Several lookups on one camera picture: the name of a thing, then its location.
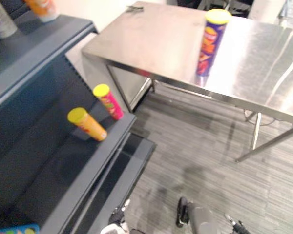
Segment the black cable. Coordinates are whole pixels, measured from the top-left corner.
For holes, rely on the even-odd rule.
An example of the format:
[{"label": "black cable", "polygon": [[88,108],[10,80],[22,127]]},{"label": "black cable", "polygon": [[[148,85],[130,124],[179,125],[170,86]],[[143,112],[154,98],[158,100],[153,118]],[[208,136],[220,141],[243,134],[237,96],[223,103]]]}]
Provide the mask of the black cable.
[{"label": "black cable", "polygon": [[[248,123],[250,123],[250,124],[253,124],[253,125],[255,125],[256,123],[253,123],[253,122],[251,122],[249,119],[248,119],[248,117],[246,116],[246,110],[244,109],[244,117],[245,117],[245,120],[248,122]],[[276,118],[273,118],[273,120],[270,122],[270,123],[265,123],[265,124],[260,124],[260,126],[268,126],[268,125],[271,125],[272,123],[274,123],[275,121],[276,121],[277,119]]]}]

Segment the orange cup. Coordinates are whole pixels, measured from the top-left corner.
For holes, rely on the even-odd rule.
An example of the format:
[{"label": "orange cup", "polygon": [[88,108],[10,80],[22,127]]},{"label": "orange cup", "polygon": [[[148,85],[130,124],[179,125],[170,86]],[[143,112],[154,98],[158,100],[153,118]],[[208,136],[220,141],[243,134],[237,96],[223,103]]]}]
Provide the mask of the orange cup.
[{"label": "orange cup", "polygon": [[83,107],[71,110],[67,119],[97,141],[102,141],[107,137],[106,130]]}]

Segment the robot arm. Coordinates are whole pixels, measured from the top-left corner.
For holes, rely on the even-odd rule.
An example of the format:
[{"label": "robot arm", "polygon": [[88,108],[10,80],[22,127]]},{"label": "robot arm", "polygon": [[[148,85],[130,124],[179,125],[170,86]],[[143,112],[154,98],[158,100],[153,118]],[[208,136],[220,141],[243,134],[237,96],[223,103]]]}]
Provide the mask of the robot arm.
[{"label": "robot arm", "polygon": [[212,212],[197,203],[188,203],[187,212],[193,234],[218,234]]}]

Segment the floor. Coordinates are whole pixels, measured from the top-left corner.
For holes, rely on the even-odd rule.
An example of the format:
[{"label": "floor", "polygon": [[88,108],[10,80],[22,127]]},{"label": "floor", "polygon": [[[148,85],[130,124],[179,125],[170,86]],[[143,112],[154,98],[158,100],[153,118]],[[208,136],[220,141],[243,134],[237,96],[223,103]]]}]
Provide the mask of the floor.
[{"label": "floor", "polygon": [[[231,233],[224,213],[252,234],[293,234],[293,137],[239,164],[253,125],[243,110],[162,86],[136,111],[136,132],[157,148],[131,194],[129,226],[146,234],[190,234],[175,227],[180,196],[208,206],[221,233]],[[261,127],[261,144],[291,128]]]}]

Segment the pringles can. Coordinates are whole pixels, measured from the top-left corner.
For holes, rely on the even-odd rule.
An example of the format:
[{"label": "pringles can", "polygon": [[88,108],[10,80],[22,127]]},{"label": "pringles can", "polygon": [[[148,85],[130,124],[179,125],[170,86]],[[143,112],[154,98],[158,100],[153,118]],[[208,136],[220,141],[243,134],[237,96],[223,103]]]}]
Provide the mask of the pringles can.
[{"label": "pringles can", "polygon": [[196,74],[202,77],[209,75],[226,25],[231,19],[231,14],[223,9],[212,9],[206,12],[205,17],[206,25],[196,69]]},{"label": "pringles can", "polygon": [[25,0],[25,2],[42,22],[49,22],[59,16],[53,0]]},{"label": "pringles can", "polygon": [[7,38],[17,31],[13,20],[0,3],[0,39]]},{"label": "pringles can", "polygon": [[107,84],[98,84],[94,87],[93,95],[100,100],[114,119],[118,120],[124,116],[120,105]]},{"label": "pringles can", "polygon": [[97,141],[102,141],[107,137],[106,130],[83,107],[71,110],[67,119]]}]

